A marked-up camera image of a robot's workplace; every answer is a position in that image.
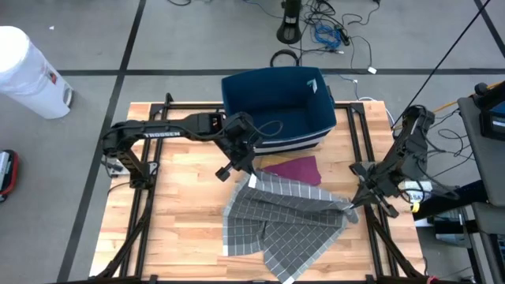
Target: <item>white trash can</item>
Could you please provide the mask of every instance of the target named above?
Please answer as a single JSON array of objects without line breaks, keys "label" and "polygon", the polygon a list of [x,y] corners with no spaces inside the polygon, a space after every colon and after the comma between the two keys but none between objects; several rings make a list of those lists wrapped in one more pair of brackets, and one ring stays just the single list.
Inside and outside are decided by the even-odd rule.
[{"label": "white trash can", "polygon": [[0,94],[47,119],[69,113],[73,89],[19,28],[0,27]]}]

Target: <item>wooden table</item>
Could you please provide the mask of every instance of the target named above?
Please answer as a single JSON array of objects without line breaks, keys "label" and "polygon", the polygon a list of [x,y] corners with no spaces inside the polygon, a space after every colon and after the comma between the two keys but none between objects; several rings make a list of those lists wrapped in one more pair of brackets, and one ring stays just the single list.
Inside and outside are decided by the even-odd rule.
[{"label": "wooden table", "polygon": [[[386,109],[383,102],[364,105],[374,154],[380,161],[393,144]],[[128,119],[148,120],[150,106],[151,103],[132,103]],[[169,110],[169,118],[183,118],[197,111],[205,110]],[[256,158],[255,163],[268,166],[314,155],[322,176],[320,187],[352,198],[357,189],[357,177],[348,168],[354,162],[349,122],[344,110],[335,113],[337,126],[317,147]],[[354,119],[356,125],[360,125],[357,116]],[[359,126],[357,132],[362,155],[366,157]],[[152,143],[151,156],[155,148],[155,142]],[[139,156],[142,146],[143,141],[139,141],[133,147]],[[264,266],[262,252],[250,256],[223,256],[222,210],[235,181],[243,175],[232,171],[228,181],[218,180],[214,173],[227,163],[227,158],[213,143],[184,138],[163,141],[143,278],[157,274],[160,280],[276,280]],[[125,181],[128,177],[114,179],[111,186]],[[132,198],[133,190],[126,185],[110,193],[90,275],[104,269],[125,240]],[[410,207],[400,198],[390,198],[389,202],[400,212],[398,218],[389,219],[391,236],[415,268],[423,271],[425,264]],[[358,212],[360,222],[350,224],[299,280],[360,280],[365,279],[366,274],[375,274],[363,209],[359,208]],[[378,239],[387,274],[385,248]],[[132,257],[130,274],[134,271],[137,245]]]}]

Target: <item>gray checkered towel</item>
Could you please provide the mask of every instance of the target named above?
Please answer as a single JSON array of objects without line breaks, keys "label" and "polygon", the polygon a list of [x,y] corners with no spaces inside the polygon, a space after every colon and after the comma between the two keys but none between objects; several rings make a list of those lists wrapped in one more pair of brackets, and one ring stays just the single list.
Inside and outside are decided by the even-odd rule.
[{"label": "gray checkered towel", "polygon": [[316,186],[257,171],[246,174],[224,210],[223,254],[264,252],[264,262],[291,284],[346,228],[357,223],[348,199]]}]

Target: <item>maroon cloth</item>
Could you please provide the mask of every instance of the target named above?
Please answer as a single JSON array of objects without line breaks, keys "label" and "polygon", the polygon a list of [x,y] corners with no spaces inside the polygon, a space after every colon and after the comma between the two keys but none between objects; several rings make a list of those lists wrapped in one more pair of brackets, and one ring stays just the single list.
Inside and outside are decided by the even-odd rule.
[{"label": "maroon cloth", "polygon": [[294,159],[279,165],[267,166],[263,170],[283,178],[301,181],[309,185],[319,185],[321,175],[317,170],[316,157]]}]

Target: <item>blue basket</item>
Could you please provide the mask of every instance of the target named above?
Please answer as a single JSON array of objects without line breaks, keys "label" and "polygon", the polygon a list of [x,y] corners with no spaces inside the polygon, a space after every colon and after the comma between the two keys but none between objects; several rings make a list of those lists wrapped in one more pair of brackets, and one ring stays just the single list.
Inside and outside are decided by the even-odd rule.
[{"label": "blue basket", "polygon": [[[323,76],[313,67],[274,67],[226,77],[223,102],[228,115],[244,111],[260,127],[282,121],[282,131],[264,137],[258,155],[315,147],[337,125],[334,101]],[[261,129],[274,133],[279,124]]]}]

